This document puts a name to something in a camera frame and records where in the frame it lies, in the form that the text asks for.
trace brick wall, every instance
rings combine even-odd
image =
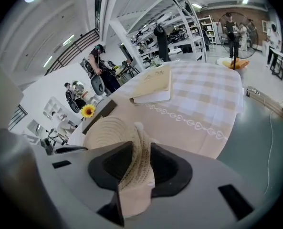
[[[253,24],[257,28],[258,32],[258,45],[262,46],[262,41],[266,40],[266,33],[262,31],[262,21],[270,21],[269,14],[267,12],[261,10],[253,10],[253,9],[244,9],[244,8],[228,8],[228,9],[214,9],[214,10],[206,10],[201,13],[197,13],[198,18],[207,17],[211,15],[213,17],[213,21],[218,22],[219,19],[227,12],[237,12],[245,15],[248,19],[253,20]]]

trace black stand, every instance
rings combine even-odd
[[[228,33],[228,38],[231,42],[233,42],[233,48],[232,50],[234,50],[234,52],[231,52],[231,55],[234,55],[234,59],[233,59],[233,70],[236,69],[236,59],[238,57],[238,51],[239,51],[239,48],[238,48],[238,43],[236,42],[237,38],[235,36],[234,33],[230,32]]]

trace railing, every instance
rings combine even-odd
[[[94,1],[95,28],[100,31],[100,10],[102,0]]]
[[[70,47],[60,55],[60,57],[56,59],[52,66],[47,70],[45,75],[68,65],[71,60],[73,60],[85,48],[93,44],[98,39],[99,33],[97,29],[93,29],[83,37],[80,37],[78,40],[73,42]]]
[[[16,126],[17,123],[21,121],[26,115],[27,115],[27,112],[20,105],[18,105],[10,121],[8,130],[9,131],[12,130],[13,127]]]

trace paper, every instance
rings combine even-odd
[[[171,82],[172,82],[172,73],[170,72],[169,85],[167,91],[156,92],[148,95],[143,95],[139,97],[134,97],[134,103],[136,104],[149,104],[168,101],[171,99]]]
[[[170,66],[155,68],[146,73],[138,82],[131,98],[167,91],[170,82]]]

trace chair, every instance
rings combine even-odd
[[[121,72],[122,75],[123,73],[129,73],[131,78],[133,78],[134,74],[132,71],[135,71],[137,74],[140,73],[139,70],[134,67],[136,65],[135,59],[133,59],[131,63],[127,63],[126,61],[123,61],[122,65],[124,67],[124,70]]]

